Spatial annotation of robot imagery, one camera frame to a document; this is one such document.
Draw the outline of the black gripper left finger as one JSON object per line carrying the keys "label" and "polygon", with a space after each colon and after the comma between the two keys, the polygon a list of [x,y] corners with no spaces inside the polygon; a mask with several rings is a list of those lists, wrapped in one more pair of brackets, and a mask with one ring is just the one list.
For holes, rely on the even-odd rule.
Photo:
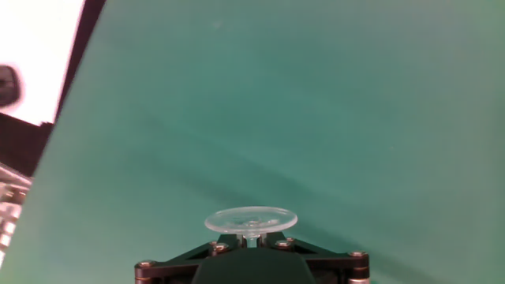
{"label": "black gripper left finger", "polygon": [[167,261],[142,260],[134,266],[135,284],[168,283],[176,278],[193,277],[209,257],[242,248],[242,236],[221,234],[216,241],[206,242]]}

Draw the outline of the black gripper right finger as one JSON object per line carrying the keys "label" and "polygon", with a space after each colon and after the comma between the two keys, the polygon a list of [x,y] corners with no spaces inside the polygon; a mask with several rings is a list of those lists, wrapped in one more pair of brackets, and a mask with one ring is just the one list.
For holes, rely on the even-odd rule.
{"label": "black gripper right finger", "polygon": [[261,235],[261,247],[292,252],[307,264],[317,283],[370,284],[369,256],[365,251],[332,252],[284,233]]}

